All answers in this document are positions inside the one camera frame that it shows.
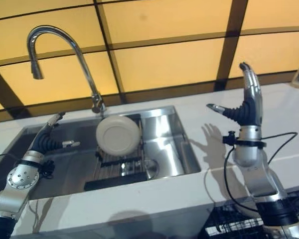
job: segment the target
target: black wire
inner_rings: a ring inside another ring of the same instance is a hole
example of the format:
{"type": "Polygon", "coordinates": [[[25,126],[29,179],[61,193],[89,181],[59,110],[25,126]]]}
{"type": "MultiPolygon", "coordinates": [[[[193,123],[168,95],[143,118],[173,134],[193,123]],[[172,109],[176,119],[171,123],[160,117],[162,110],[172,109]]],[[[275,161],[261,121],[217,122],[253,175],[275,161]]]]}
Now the black wire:
{"type": "Polygon", "coordinates": [[[291,136],[286,142],[284,142],[277,150],[276,152],[273,154],[273,156],[270,158],[270,160],[268,161],[268,164],[271,163],[271,161],[274,159],[274,157],[277,155],[277,153],[287,144],[289,143],[291,140],[293,140],[297,135],[298,133],[297,132],[288,132],[288,133],[281,133],[281,134],[276,134],[276,135],[273,135],[273,136],[269,136],[269,137],[263,137],[261,139],[269,139],[269,138],[277,138],[277,137],[280,137],[280,136],[284,136],[284,135],[289,135],[289,134],[293,134],[293,136],[291,136]]]}
{"type": "Polygon", "coordinates": [[[18,157],[16,157],[16,156],[14,156],[13,154],[11,154],[11,153],[2,153],[2,154],[0,154],[0,156],[10,156],[11,158],[13,158],[13,159],[15,159],[15,160],[20,160],[18,157]]]}
{"type": "Polygon", "coordinates": [[[240,207],[242,208],[245,208],[245,209],[248,209],[250,211],[253,211],[253,212],[258,212],[257,210],[253,209],[253,208],[249,208],[249,207],[246,207],[242,204],[240,204],[239,202],[237,202],[236,199],[234,199],[233,195],[231,194],[230,190],[229,190],[229,187],[228,187],[228,181],[227,181],[227,162],[228,162],[228,159],[229,159],[229,156],[231,154],[231,152],[235,149],[235,147],[233,146],[232,149],[228,152],[226,158],[225,158],[225,162],[224,162],[224,179],[225,179],[225,186],[226,186],[226,190],[229,194],[229,197],[231,198],[231,200],[233,200],[234,203],[236,203],[237,205],[239,205],[240,207]]]}

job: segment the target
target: sink basin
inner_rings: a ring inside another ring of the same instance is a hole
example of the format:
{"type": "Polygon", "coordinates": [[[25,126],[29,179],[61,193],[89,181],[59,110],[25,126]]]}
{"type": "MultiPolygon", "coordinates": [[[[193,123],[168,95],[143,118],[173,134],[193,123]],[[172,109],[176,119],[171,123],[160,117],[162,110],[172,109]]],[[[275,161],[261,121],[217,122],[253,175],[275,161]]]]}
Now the sink basin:
{"type": "MultiPolygon", "coordinates": [[[[119,158],[100,153],[95,135],[96,127],[102,120],[100,117],[60,121],[51,137],[59,141],[79,141],[80,145],[46,154],[44,160],[53,160],[55,164],[53,178],[41,179],[30,199],[68,195],[200,171],[174,107],[120,115],[138,120],[142,140],[135,152],[119,158]]],[[[33,125],[23,128],[5,153],[22,158],[41,127],[42,125],[33,125]]],[[[6,176],[14,163],[7,156],[0,158],[0,190],[4,188],[6,176]]]]}

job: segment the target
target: robotic hand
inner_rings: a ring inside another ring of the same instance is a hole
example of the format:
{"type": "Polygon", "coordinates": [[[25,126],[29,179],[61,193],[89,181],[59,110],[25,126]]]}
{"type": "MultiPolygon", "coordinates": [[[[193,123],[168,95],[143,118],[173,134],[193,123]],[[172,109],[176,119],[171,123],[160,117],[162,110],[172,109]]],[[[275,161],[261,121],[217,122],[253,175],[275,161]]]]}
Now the robotic hand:
{"type": "Polygon", "coordinates": [[[28,201],[31,190],[39,181],[44,155],[52,150],[77,146],[72,140],[57,142],[50,133],[65,113],[54,115],[38,132],[18,166],[10,171],[6,186],[0,192],[0,239],[10,238],[14,226],[28,201]]]}
{"type": "Polygon", "coordinates": [[[273,238],[298,238],[299,218],[287,199],[277,175],[268,166],[267,156],[261,142],[263,101],[256,74],[252,68],[241,63],[245,79],[244,101],[239,108],[229,109],[215,104],[207,107],[236,121],[240,125],[239,137],[233,131],[223,137],[223,143],[236,145],[233,159],[240,168],[246,186],[256,203],[264,222],[264,229],[273,238]]]}

